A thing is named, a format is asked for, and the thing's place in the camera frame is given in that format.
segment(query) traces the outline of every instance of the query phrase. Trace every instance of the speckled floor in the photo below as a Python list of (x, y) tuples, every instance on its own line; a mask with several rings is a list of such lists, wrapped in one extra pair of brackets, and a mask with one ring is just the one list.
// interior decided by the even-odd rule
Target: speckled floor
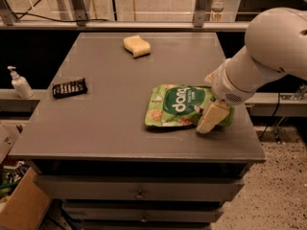
[[(224, 214), (212, 230), (307, 229), (307, 126), (296, 119), (280, 130), (278, 145), (269, 127), (261, 139), (267, 155), (245, 176), (245, 187), (224, 205)], [(258, 136), (265, 123), (255, 124)], [(55, 201), (39, 230), (71, 229)]]

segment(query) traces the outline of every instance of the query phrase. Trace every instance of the chip bag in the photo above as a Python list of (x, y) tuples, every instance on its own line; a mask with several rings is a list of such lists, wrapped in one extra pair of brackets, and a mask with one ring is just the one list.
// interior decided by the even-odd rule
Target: chip bag
[[(195, 127), (213, 98), (210, 87), (161, 84), (153, 89), (145, 118), (148, 127)], [(219, 126), (229, 126), (234, 108)]]

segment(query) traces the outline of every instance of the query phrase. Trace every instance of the spray bottle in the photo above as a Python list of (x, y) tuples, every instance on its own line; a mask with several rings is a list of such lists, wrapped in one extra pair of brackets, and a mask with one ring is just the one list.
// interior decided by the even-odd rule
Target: spray bottle
[(12, 76), (12, 86), (22, 99), (27, 99), (33, 96), (34, 91), (24, 77), (19, 76), (14, 70), (16, 67), (8, 66)]

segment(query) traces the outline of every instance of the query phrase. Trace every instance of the white bottle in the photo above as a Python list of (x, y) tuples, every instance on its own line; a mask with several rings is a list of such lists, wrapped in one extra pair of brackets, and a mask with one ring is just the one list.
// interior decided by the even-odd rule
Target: white bottle
[(22, 99), (27, 99), (33, 96), (34, 91), (24, 77), (19, 76), (15, 71), (16, 67), (8, 66), (12, 76), (12, 86)]

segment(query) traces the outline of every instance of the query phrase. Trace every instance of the sponge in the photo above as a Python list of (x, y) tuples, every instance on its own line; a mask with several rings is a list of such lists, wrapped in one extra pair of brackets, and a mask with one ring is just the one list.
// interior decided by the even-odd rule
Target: sponge
[(225, 103), (210, 103), (205, 113), (202, 114), (196, 131), (202, 134), (208, 133), (215, 125), (219, 124), (229, 112), (229, 106)]
[(124, 38), (124, 47), (133, 53), (134, 58), (139, 58), (151, 53), (151, 45), (139, 35)]

